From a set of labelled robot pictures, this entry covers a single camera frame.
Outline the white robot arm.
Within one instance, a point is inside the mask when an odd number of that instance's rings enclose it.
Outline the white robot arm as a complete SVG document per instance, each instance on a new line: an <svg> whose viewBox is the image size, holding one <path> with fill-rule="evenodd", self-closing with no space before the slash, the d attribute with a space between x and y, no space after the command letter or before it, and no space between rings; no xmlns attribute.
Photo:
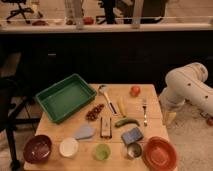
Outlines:
<svg viewBox="0 0 213 171"><path fill-rule="evenodd" d="M159 96L162 108L175 111L189 100L213 116L213 88L205 84L207 78L207 68L198 62L169 71L165 76L166 87Z"/></svg>

